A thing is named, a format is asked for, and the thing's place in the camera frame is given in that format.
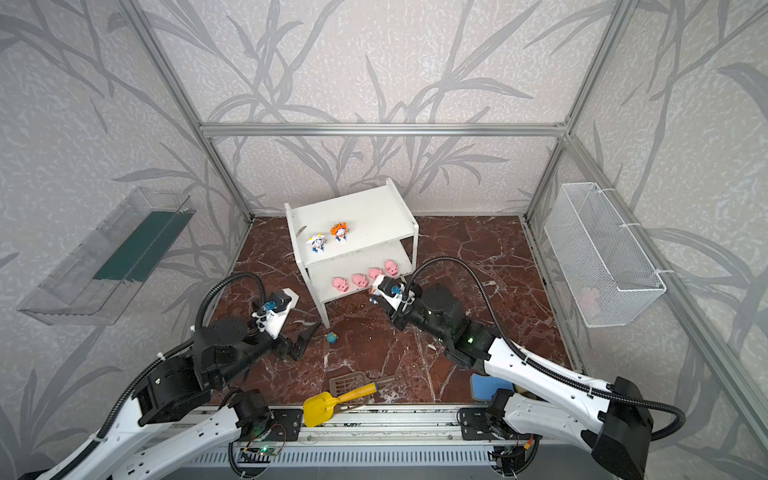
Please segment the white blue small figurine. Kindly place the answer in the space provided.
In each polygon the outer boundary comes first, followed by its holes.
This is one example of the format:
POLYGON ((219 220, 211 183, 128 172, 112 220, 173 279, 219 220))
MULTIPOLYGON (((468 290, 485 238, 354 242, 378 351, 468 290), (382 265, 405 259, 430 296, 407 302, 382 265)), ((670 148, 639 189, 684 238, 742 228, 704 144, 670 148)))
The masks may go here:
POLYGON ((307 244, 314 253, 323 253, 325 251, 325 243, 325 235, 322 233, 313 235, 307 240, 307 244))

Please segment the brown slotted spatula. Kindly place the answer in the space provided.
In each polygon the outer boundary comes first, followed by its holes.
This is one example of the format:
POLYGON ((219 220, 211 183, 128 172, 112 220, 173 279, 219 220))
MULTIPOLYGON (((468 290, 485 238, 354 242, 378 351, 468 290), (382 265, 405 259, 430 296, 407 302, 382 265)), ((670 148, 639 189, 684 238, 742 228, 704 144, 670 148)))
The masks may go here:
POLYGON ((402 374, 382 377, 378 379, 369 378, 365 372, 355 371, 345 375, 333 377, 329 380, 329 391, 334 397, 339 397, 357 388, 367 384, 374 383, 378 390, 390 384, 399 382, 403 379, 402 374))

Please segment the orange blue cat figurine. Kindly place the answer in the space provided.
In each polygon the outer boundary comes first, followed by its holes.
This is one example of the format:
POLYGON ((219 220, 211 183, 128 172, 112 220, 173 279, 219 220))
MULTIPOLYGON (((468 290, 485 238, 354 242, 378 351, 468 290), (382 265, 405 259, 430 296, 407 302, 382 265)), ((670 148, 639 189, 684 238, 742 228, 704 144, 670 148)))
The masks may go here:
POLYGON ((345 242, 348 236, 348 225, 346 222, 334 224, 330 230, 331 235, 339 242, 345 242))

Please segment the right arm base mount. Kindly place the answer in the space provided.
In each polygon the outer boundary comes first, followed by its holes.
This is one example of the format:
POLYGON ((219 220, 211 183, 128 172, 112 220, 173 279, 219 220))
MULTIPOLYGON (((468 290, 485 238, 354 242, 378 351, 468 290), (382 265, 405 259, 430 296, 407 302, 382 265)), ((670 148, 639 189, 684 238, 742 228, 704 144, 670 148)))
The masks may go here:
POLYGON ((540 435, 524 434, 513 430, 503 420, 486 413, 486 408, 464 407, 456 415, 461 429, 461 437, 465 441, 529 441, 541 440, 540 435))

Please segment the pink pig toy pair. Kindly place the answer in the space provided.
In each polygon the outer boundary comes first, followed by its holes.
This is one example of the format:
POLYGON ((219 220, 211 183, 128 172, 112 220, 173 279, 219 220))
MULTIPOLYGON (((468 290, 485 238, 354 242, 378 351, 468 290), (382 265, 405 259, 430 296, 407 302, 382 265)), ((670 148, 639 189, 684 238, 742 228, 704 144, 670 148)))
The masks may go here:
POLYGON ((348 280, 342 277, 334 277, 332 280, 332 286, 341 293, 346 293, 350 289, 348 280))
POLYGON ((361 289, 368 288, 370 285, 368 277, 360 273, 356 273, 352 275, 352 282, 355 286, 361 289))

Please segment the yellow toy shovel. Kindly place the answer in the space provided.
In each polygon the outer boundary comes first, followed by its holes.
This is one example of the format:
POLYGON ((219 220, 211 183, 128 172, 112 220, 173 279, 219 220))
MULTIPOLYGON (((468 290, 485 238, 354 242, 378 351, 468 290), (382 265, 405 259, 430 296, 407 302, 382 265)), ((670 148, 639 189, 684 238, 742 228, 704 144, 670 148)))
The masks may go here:
POLYGON ((338 397, 334 397, 330 392, 322 392, 310 397, 302 406, 304 425, 308 428, 319 426, 332 418, 337 405, 367 397, 376 392, 377 385, 371 382, 338 397))

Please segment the green circuit board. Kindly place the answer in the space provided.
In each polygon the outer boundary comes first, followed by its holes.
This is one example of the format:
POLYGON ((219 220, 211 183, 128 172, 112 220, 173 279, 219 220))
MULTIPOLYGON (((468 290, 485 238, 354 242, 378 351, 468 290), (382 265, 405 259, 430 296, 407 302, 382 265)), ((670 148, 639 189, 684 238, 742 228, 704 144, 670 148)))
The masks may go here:
POLYGON ((270 463, 282 450, 283 447, 279 445, 249 446, 240 451, 238 460, 248 464, 270 463))

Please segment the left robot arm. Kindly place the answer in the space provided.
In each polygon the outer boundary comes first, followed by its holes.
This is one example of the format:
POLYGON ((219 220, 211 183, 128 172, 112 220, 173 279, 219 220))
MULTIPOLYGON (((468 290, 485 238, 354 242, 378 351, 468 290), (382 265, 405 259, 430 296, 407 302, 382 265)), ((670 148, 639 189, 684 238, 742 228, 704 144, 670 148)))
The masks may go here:
POLYGON ((262 357, 300 359, 316 331, 296 340, 225 318, 148 366, 118 398, 102 427, 64 461, 30 479, 159 479, 215 446, 269 433, 274 415, 256 390, 235 390, 202 421, 154 444, 158 435, 207 404, 262 357))

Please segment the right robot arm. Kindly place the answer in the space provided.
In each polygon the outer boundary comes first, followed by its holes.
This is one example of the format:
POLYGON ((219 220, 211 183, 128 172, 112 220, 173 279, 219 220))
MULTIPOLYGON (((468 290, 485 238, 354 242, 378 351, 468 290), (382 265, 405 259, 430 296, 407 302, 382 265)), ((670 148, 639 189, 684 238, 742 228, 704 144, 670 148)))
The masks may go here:
POLYGON ((609 384, 507 343, 497 329, 466 316, 461 302, 442 285, 414 293, 404 288, 385 277, 371 288, 370 300, 397 329, 412 325, 434 336, 457 366, 518 387, 493 396, 486 417, 496 435, 567 442, 620 479, 644 478, 653 418, 648 408, 612 397, 635 391, 633 383, 618 379, 609 384))

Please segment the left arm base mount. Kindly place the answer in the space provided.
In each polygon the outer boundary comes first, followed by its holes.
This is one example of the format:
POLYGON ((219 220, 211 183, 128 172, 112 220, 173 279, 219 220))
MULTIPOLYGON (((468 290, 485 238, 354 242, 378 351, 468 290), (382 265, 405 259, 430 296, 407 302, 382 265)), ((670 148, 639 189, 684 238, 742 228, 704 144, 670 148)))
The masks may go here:
POLYGON ((299 407, 271 407, 259 390, 237 391, 226 402, 237 417, 239 441, 294 442, 302 427, 299 407))

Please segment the white two-tier shelf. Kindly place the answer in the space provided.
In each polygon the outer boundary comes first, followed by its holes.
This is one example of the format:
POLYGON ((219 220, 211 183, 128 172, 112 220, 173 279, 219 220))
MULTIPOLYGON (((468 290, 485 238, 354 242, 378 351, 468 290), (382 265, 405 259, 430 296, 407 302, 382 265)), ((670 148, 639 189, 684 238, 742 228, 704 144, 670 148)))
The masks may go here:
POLYGON ((368 276, 373 267, 384 271, 386 260, 399 265, 399 276, 417 266, 419 225, 390 178, 383 186, 301 207, 285 204, 284 209, 296 265, 325 327, 330 326, 329 303, 363 290, 353 284, 353 274, 368 276), (345 242, 330 233, 338 222, 348 225, 345 242), (312 252, 307 244, 318 233, 325 235, 323 253, 312 252), (334 277, 346 278, 349 291, 337 291, 334 277))

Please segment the pink toy in basket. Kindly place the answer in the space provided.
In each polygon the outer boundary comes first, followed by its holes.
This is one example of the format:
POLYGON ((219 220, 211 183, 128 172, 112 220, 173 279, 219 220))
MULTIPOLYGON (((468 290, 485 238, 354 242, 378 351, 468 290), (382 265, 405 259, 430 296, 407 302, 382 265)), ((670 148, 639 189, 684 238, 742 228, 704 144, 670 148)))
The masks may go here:
POLYGON ((596 288, 582 288, 576 302, 585 320, 592 321, 601 314, 601 295, 596 288))

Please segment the clear plastic wall bin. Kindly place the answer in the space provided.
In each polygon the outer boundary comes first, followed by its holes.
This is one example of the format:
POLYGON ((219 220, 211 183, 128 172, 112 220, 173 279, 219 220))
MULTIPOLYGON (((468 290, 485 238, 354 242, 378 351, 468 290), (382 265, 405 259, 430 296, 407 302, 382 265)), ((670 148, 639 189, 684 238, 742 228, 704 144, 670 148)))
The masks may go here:
POLYGON ((135 188, 18 310, 49 326, 115 324, 195 213, 188 194, 135 188))

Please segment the aluminium front rail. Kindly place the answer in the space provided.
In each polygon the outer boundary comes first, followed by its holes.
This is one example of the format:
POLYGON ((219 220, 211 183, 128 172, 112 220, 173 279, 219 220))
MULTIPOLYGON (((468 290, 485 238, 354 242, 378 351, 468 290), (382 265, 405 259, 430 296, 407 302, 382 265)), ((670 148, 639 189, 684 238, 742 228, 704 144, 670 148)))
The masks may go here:
POLYGON ((500 436, 491 430, 484 404, 369 404, 335 414, 325 424, 309 428, 297 405, 271 408, 279 425, 266 437, 270 443, 293 447, 506 445, 524 443, 531 435, 574 445, 586 427, 574 416, 512 403, 511 419, 520 433, 500 436))

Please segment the blue sponge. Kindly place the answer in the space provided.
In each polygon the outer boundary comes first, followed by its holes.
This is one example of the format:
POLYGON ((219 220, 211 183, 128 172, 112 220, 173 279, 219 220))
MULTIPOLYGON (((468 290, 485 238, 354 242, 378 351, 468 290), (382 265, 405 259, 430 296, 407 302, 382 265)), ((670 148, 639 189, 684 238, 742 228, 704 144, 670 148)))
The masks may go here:
POLYGON ((499 389, 513 390, 512 382, 473 373, 470 377, 471 397, 476 402, 490 402, 499 389))

